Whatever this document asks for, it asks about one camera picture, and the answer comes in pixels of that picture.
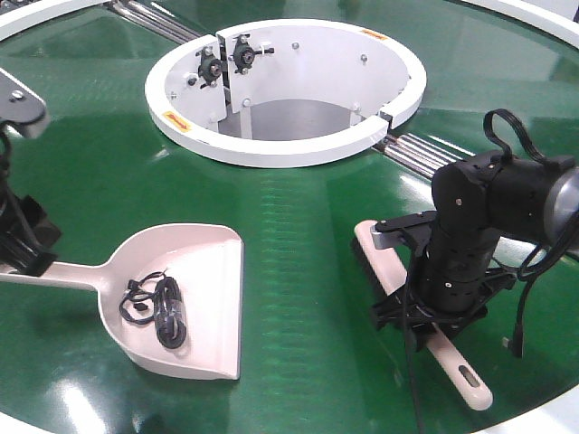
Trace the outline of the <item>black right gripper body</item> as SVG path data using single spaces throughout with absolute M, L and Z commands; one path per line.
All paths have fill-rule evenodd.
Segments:
M 412 252 L 407 275 L 410 311 L 393 302 L 375 305 L 378 324 L 405 319 L 420 332 L 438 325 L 450 339 L 485 317 L 487 304 L 515 285 L 515 273 L 492 268 L 500 231 L 484 212 L 428 211 L 391 220 L 403 225 Z

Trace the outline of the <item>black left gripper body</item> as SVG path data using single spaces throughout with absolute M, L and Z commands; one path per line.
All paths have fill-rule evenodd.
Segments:
M 1 183 L 1 248 L 55 253 L 52 246 L 61 236 L 59 227 L 38 202 L 30 195 L 19 198 L 7 182 Z

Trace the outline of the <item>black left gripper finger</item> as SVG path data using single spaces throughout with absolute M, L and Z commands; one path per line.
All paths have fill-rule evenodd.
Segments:
M 57 255 L 48 250 L 1 248 L 1 262 L 27 276 L 40 277 L 56 259 Z

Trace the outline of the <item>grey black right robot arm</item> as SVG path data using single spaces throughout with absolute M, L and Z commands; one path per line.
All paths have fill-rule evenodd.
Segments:
M 578 246 L 578 168 L 571 156 L 526 160 L 489 151 L 437 170 L 434 210 L 382 220 L 378 249 L 407 246 L 405 283 L 372 307 L 420 344 L 439 326 L 454 337 L 487 314 L 497 293 L 525 282 L 508 349 L 523 353 L 524 309 L 538 277 Z

